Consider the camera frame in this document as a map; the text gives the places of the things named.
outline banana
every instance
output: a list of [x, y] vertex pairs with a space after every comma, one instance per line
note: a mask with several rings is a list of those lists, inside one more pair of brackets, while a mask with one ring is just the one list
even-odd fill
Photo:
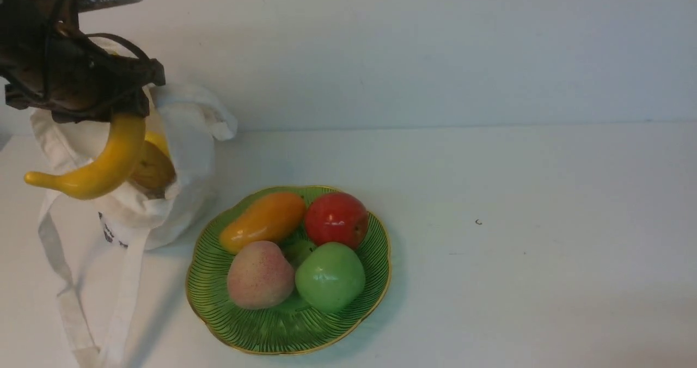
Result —
[[115, 114], [107, 144], [93, 162], [60, 176], [28, 172], [25, 182], [58, 190], [75, 199], [95, 199], [114, 191], [129, 178], [142, 156], [144, 143], [144, 118]]

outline gold plate rim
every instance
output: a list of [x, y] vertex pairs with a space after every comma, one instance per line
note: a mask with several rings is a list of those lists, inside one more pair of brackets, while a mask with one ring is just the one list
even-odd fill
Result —
[[[276, 185], [276, 186], [269, 186], [269, 187], [266, 187], [266, 188], [259, 189], [259, 190], [257, 190], [256, 192], [253, 192], [253, 193], [247, 195], [246, 197], [242, 198], [240, 201], [237, 202], [237, 204], [243, 202], [244, 200], [248, 199], [249, 197], [253, 197], [254, 195], [259, 194], [260, 192], [263, 192], [263, 191], [266, 191], [266, 190], [269, 190], [269, 189], [276, 189], [276, 188], [296, 188], [296, 189], [301, 189], [301, 188], [325, 188], [325, 189], [332, 189], [332, 190], [338, 191], [338, 192], [344, 192], [344, 190], [342, 190], [342, 189], [339, 189], [339, 188], [336, 188], [336, 187], [332, 187], [332, 186], [326, 186], [326, 185]], [[194, 308], [194, 304], [191, 303], [191, 296], [190, 296], [190, 293], [189, 293], [188, 284], [189, 284], [189, 279], [190, 279], [190, 275], [191, 275], [191, 269], [192, 269], [192, 267], [194, 266], [194, 258], [195, 258], [195, 256], [196, 256], [196, 247], [198, 247], [199, 241], [201, 241], [201, 238], [202, 238], [202, 236], [204, 235], [204, 231], [206, 231], [206, 229], [208, 229], [208, 228], [211, 226], [212, 222], [213, 222], [214, 220], [216, 220], [217, 217], [220, 217], [222, 214], [224, 214], [225, 212], [227, 212], [227, 211], [230, 210], [231, 208], [232, 208], [232, 207], [230, 207], [230, 208], [228, 208], [228, 209], [226, 209], [226, 210], [223, 210], [222, 212], [220, 212], [220, 213], [219, 213], [218, 215], [216, 215], [215, 217], [212, 217], [211, 221], [209, 221], [209, 223], [207, 223], [206, 226], [201, 230], [201, 234], [199, 234], [199, 237], [196, 239], [196, 243], [194, 244], [194, 252], [192, 252], [191, 263], [189, 263], [189, 269], [187, 269], [187, 272], [186, 272], [186, 279], [184, 280], [184, 290], [185, 290], [185, 293], [186, 293], [186, 301], [187, 301], [187, 303], [189, 303], [189, 307], [191, 308], [192, 311], [194, 311], [194, 314], [206, 325], [206, 328], [209, 330], [209, 333], [211, 333], [218, 341], [220, 341], [220, 342], [223, 343], [224, 345], [227, 345], [227, 346], [229, 346], [230, 348], [233, 348], [233, 349], [236, 349], [236, 350], [238, 350], [238, 351], [241, 351], [242, 353], [247, 353], [247, 354], [249, 354], [249, 355], [304, 355], [304, 354], [316, 352], [316, 351], [319, 351], [319, 350], [321, 350], [321, 349], [328, 348], [329, 346], [331, 346], [331, 345], [337, 343], [338, 341], [341, 341], [343, 338], [346, 338], [347, 335], [351, 334], [352, 331], [356, 330], [356, 328], [358, 328], [358, 326], [359, 326], [361, 323], [363, 323], [363, 321], [364, 321], [366, 318], [368, 318], [368, 316], [370, 316], [370, 314], [372, 314], [373, 311], [375, 311], [376, 308], [378, 308], [378, 305], [380, 305], [380, 303], [381, 303], [381, 302], [383, 301], [383, 299], [385, 298], [385, 295], [388, 293], [388, 289], [390, 288], [390, 283], [392, 282], [392, 269], [393, 269], [393, 265], [392, 265], [392, 242], [391, 242], [391, 239], [390, 239], [390, 232], [389, 232], [388, 229], [385, 227], [385, 224], [384, 224], [383, 221], [380, 219], [380, 217], [378, 217], [377, 215], [375, 215], [375, 213], [373, 213], [373, 212], [371, 212], [371, 211], [368, 211], [368, 213], [370, 213], [373, 217], [375, 217], [375, 219], [378, 221], [378, 223], [380, 224], [380, 227], [383, 229], [383, 231], [385, 231], [385, 237], [386, 237], [387, 242], [388, 242], [388, 281], [387, 281], [387, 283], [385, 284], [385, 289], [383, 289], [383, 293], [380, 294], [380, 297], [378, 298], [378, 301], [376, 301], [375, 304], [373, 304], [373, 306], [371, 306], [371, 308], [368, 310], [368, 312], [366, 312], [360, 319], [358, 319], [358, 321], [356, 321], [356, 323], [355, 323], [353, 326], [351, 326], [351, 328], [349, 328], [348, 330], [346, 330], [345, 333], [343, 333], [342, 335], [338, 336], [338, 338], [333, 339], [332, 341], [329, 341], [329, 342], [327, 342], [326, 344], [323, 344], [323, 345], [321, 345], [321, 346], [317, 346], [317, 347], [314, 347], [314, 348], [306, 349], [306, 350], [303, 350], [303, 351], [297, 351], [297, 352], [293, 352], [293, 353], [284, 353], [284, 352], [268, 352], [268, 353], [265, 353], [265, 352], [251, 351], [251, 350], [249, 350], [249, 349], [241, 348], [241, 347], [236, 346], [236, 345], [234, 345], [234, 344], [230, 344], [228, 341], [225, 341], [224, 339], [221, 339], [221, 338], [216, 334], [216, 332], [213, 331], [213, 329], [211, 328], [211, 326], [209, 325], [209, 323], [206, 321], [206, 319], [204, 319], [203, 317], [201, 317], [201, 314], [199, 314], [198, 311], [196, 311], [196, 309]]]

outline bag handle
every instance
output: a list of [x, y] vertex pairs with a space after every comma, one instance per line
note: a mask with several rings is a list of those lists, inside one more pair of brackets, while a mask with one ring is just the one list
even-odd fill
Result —
[[120, 368], [124, 360], [126, 340], [129, 337], [130, 323], [135, 312], [140, 272], [142, 269], [145, 243], [149, 229], [139, 229], [126, 250], [121, 273], [119, 295], [114, 313], [109, 321], [109, 330], [102, 350], [97, 348], [87, 326], [84, 311], [80, 306], [75, 282], [70, 266], [65, 260], [60, 234], [50, 215], [50, 210], [60, 192], [47, 190], [39, 212], [38, 235], [44, 254], [53, 271], [65, 281], [65, 288], [57, 296], [63, 330], [68, 346], [80, 368]]

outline green glass plate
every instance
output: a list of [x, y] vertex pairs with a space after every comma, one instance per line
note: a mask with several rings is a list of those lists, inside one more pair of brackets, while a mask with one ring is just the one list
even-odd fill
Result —
[[[274, 308], [256, 311], [239, 308], [227, 294], [227, 272], [234, 255], [220, 246], [218, 236], [252, 202], [276, 191], [296, 192], [309, 205], [322, 194], [339, 190], [320, 186], [271, 187], [222, 212], [207, 225], [194, 247], [186, 278], [186, 296], [212, 335], [237, 350], [257, 355], [310, 353], [347, 336], [385, 297], [392, 276], [390, 239], [383, 224], [371, 213], [368, 235], [356, 251], [365, 269], [365, 289], [338, 314], [324, 314], [311, 308], [297, 292]], [[314, 249], [302, 226], [280, 246], [294, 266], [297, 265], [294, 258]]]

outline white tabletop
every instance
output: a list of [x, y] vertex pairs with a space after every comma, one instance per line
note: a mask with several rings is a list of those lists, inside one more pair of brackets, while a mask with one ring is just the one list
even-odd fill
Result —
[[[129, 366], [697, 366], [697, 123], [254, 133], [218, 150], [216, 208], [146, 255]], [[26, 137], [0, 152], [0, 366], [76, 366], [35, 233], [43, 192], [22, 183], [42, 165]], [[245, 355], [194, 315], [185, 271], [208, 219], [283, 184], [362, 199], [391, 232], [393, 281], [338, 344]], [[101, 341], [124, 250], [89, 204], [53, 214]]]

